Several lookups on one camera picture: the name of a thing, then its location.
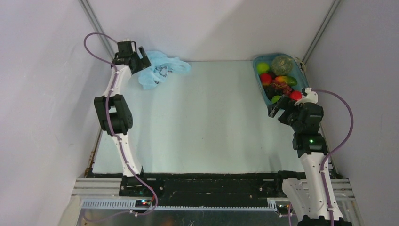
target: fruit tray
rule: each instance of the fruit tray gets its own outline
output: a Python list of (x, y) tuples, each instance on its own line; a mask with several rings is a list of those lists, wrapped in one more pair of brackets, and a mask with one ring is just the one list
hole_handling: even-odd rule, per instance
[[(292, 58), (291, 56), (289, 56), (287, 54), (283, 54), (283, 53), (271, 53), (271, 54), (267, 54), (267, 55), (263, 55), (263, 56), (258, 56), (252, 63), (252, 66), (255, 71), (256, 80), (258, 81), (259, 88), (261, 90), (264, 102), (266, 103), (266, 105), (268, 107), (271, 106), (272, 103), (271, 103), (271, 100), (269, 100), (267, 98), (266, 92), (263, 89), (261, 80), (259, 78), (259, 74), (256, 69), (256, 65), (258, 63), (267, 63), (268, 65), (271, 65), (271, 62), (273, 61), (273, 59), (280, 55), (286, 55), (287, 57)], [(292, 70), (290, 71), (290, 73), (287, 74), (287, 76), (294, 77), (298, 82), (295, 86), (292, 86), (291, 88), (296, 91), (301, 91), (303, 88), (308, 87), (309, 85), (308, 85), (308, 82), (307, 82), (305, 76), (302, 74), (302, 71), (299, 68), (299, 66), (296, 63), (293, 63), (293, 65), (294, 66), (293, 66)]]

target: red apple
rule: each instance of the red apple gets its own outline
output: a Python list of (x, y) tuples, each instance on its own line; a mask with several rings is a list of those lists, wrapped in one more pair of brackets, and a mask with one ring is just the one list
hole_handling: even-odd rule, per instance
[(289, 95), (289, 98), (294, 100), (300, 100), (302, 99), (302, 93), (299, 91), (292, 91), (292, 93)]
[(263, 73), (259, 76), (259, 78), (261, 79), (261, 83), (263, 86), (268, 86), (270, 85), (272, 79), (271, 76), (268, 73)]

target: grapes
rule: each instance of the grapes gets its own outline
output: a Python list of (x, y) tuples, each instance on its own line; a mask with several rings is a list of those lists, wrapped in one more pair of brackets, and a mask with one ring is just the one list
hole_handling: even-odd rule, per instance
[(278, 82), (276, 80), (271, 81), (271, 87), (276, 93), (289, 96), (293, 91), (292, 88), (286, 82)]

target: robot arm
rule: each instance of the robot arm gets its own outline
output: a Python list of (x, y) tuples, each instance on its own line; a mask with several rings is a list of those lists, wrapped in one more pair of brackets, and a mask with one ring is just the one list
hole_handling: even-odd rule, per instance
[(129, 142), (128, 130), (133, 126), (133, 117), (122, 95), (132, 74), (151, 65), (143, 47), (139, 47), (139, 50), (143, 58), (138, 56), (136, 48), (133, 50), (132, 42), (129, 39), (118, 42), (118, 52), (112, 61), (115, 66), (111, 68), (112, 73), (108, 87), (101, 97), (94, 99), (94, 106), (101, 129), (107, 131), (108, 135), (112, 135), (105, 111), (106, 97), (109, 91), (112, 91), (109, 99), (109, 109), (113, 109), (113, 111), (110, 110), (110, 119), (113, 131), (119, 137), (112, 136), (112, 140), (118, 149), (122, 161), (123, 175), (127, 177), (133, 177), (127, 164), (130, 165), (135, 174), (140, 174), (142, 171), (142, 165), (137, 160), (136, 153), (134, 152), (135, 149)]
[[(284, 109), (279, 121), (291, 126), (295, 132), (293, 148), (297, 150), (298, 158), (305, 170), (309, 195), (304, 191), (302, 182), (297, 179), (295, 172), (281, 172), (285, 174), (282, 176), (282, 191), (291, 201), (297, 214), (298, 226), (329, 226), (330, 211), (334, 213), (335, 226), (352, 226), (352, 223), (343, 220), (342, 212), (338, 208), (327, 161), (323, 170), (320, 170), (320, 164), (327, 155), (325, 139), (319, 134), (319, 124), (324, 116), (323, 108), (317, 105), (318, 95), (311, 88), (304, 89), (302, 93), (303, 98), (298, 101), (283, 96), (273, 105), (269, 114), (270, 117), (274, 117), (279, 109)], [(323, 185), (322, 173), (327, 175), (325, 178), (328, 193)], [(327, 195), (332, 208), (328, 207)]]

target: blue plastic bag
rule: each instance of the blue plastic bag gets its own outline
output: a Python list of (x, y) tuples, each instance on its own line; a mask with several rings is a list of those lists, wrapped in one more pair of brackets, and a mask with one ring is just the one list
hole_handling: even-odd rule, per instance
[(143, 89), (153, 89), (160, 82), (165, 82), (169, 72), (183, 74), (191, 70), (191, 66), (178, 57), (168, 58), (166, 54), (159, 51), (148, 51), (147, 56), (151, 66), (142, 70), (138, 77), (138, 82)]

